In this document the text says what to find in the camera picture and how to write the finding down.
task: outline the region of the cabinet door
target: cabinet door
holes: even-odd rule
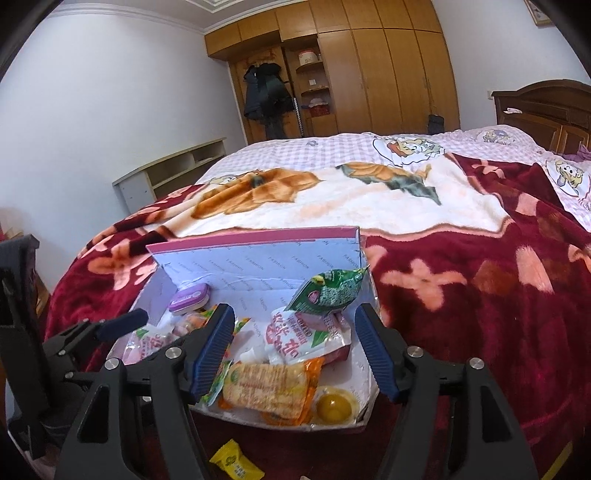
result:
[[[413,29],[404,0],[374,0],[384,28]]]
[[[279,30],[275,11],[267,10],[239,20],[238,30],[243,41]]]
[[[369,108],[351,30],[321,33],[318,43],[340,133],[371,130]]]
[[[349,20],[340,0],[310,0],[318,33],[348,30]]]
[[[308,2],[286,5],[275,10],[283,41],[316,33],[312,10]]]
[[[374,0],[342,0],[351,28],[382,28]]]
[[[404,0],[404,3],[406,3],[415,30],[443,32],[431,0]]]
[[[460,128],[460,110],[457,105],[456,81],[443,34],[417,30],[421,49],[431,113],[445,119],[445,130]]]
[[[404,132],[426,134],[429,94],[417,37],[413,30],[386,29],[385,32],[398,83]]]
[[[312,130],[315,137],[331,137],[338,132],[334,115],[313,116],[311,118]]]
[[[372,132],[392,135],[402,132],[398,85],[386,36],[381,28],[353,30],[365,82]]]
[[[236,22],[218,28],[211,33],[205,35],[205,45],[207,47],[207,55],[212,55],[224,48],[231,47],[236,43],[240,43],[240,32]]]

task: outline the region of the metal screw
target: metal screw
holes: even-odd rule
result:
[[[413,358],[421,358],[423,356],[423,349],[419,346],[411,345],[407,348],[407,354]]]
[[[469,363],[474,370],[482,370],[484,368],[484,360],[482,358],[470,358]]]
[[[181,356],[181,353],[183,353],[183,351],[179,347],[173,346],[166,350],[165,355],[167,358],[178,358]]]
[[[119,359],[118,358],[109,358],[106,362],[105,362],[105,368],[107,370],[114,370],[115,368],[117,368],[119,366]]]

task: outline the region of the wall shelf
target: wall shelf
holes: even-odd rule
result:
[[[297,73],[301,73],[301,72],[307,72],[309,70],[314,70],[317,67],[324,68],[324,62],[322,60],[311,61],[310,63],[304,63],[303,65],[300,65],[295,70]]]
[[[194,184],[218,160],[226,156],[223,141],[195,145],[146,163],[113,182],[129,213],[166,198],[169,193]]]
[[[327,92],[328,90],[329,90],[329,88],[327,86],[316,87],[316,88],[311,88],[309,90],[304,90],[301,94],[302,95],[309,95],[310,93]]]

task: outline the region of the green snack package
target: green snack package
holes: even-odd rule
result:
[[[357,298],[367,269],[330,270],[314,275],[299,288],[285,309],[312,315],[344,309]]]

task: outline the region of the white snack package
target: white snack package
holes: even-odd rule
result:
[[[324,364],[346,360],[351,345],[351,328],[343,316],[325,317],[274,310],[265,332],[265,352],[271,365],[293,365],[324,357]]]

